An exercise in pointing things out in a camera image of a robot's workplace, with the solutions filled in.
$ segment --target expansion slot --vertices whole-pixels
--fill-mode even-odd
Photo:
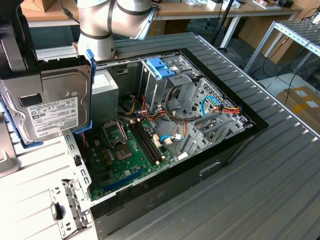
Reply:
[[[131,174],[130,176],[127,176],[127,177],[125,177],[125,178],[123,178],[123,179],[121,179],[121,180],[119,180],[119,181],[117,181],[115,183],[110,184],[109,186],[104,187],[103,191],[106,193],[106,192],[108,192],[110,190],[113,190],[113,189],[115,189],[117,187],[122,186],[123,184],[126,184],[126,183],[132,181],[133,179],[136,179],[137,177],[139,177],[140,173],[143,170],[144,169],[141,169],[141,170],[137,171],[136,173]]]

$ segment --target desk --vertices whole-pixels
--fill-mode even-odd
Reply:
[[[73,13],[76,19],[79,19],[78,8],[74,0],[62,0],[65,8]],[[69,20],[62,12],[59,2],[56,1],[46,12],[39,12],[29,9],[23,9],[23,14],[26,16],[29,26],[35,27],[52,27],[52,26],[67,26],[77,25],[73,20]],[[203,4],[199,7],[189,6],[186,3],[163,2],[159,4],[158,20],[179,20],[179,19],[203,19],[217,18],[220,8],[215,8],[213,11]],[[278,16],[289,15],[288,20],[294,20],[302,8],[293,5],[292,8],[282,8],[274,10],[264,10],[253,2],[248,1],[246,4],[241,4],[240,8],[231,9],[228,17],[233,18],[228,28],[227,33],[222,41],[221,47],[228,45],[231,36],[233,35],[241,17],[250,16]]]

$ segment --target ribbed metal surface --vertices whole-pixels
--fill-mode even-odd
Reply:
[[[110,240],[316,239],[320,233],[319,140],[220,53],[192,33],[115,43],[123,56],[188,48],[270,125],[230,166],[160,206]],[[61,139],[23,152],[0,179],[16,214],[17,239],[59,239],[47,189],[71,176]],[[89,229],[72,239],[96,239]]]

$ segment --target green circuit board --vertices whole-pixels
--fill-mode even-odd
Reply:
[[[143,120],[141,126],[153,131],[149,131],[148,135],[152,143],[155,144],[152,137],[155,132],[149,121]],[[115,145],[113,148],[110,147],[109,140],[118,139],[122,136],[121,131],[116,126],[110,127],[108,131],[101,128],[101,130],[87,132],[85,134],[86,148],[81,147],[80,142],[78,143],[92,180],[89,188],[93,201],[163,169],[174,161],[172,154],[163,146],[162,150],[157,148],[162,161],[158,164],[152,164],[130,131],[129,126],[124,125],[123,130],[127,137],[127,143]]]

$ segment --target barcode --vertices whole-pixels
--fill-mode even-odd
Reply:
[[[60,130],[65,130],[65,129],[70,129],[70,128],[73,128],[73,127],[76,127],[77,124],[71,124],[71,125],[64,125],[64,126],[61,126],[60,127]]]
[[[49,129],[55,129],[57,127],[58,127],[57,125],[48,126],[48,127],[44,127],[44,128],[38,129],[37,132],[40,133],[40,132],[43,132],[43,131],[47,131]]]

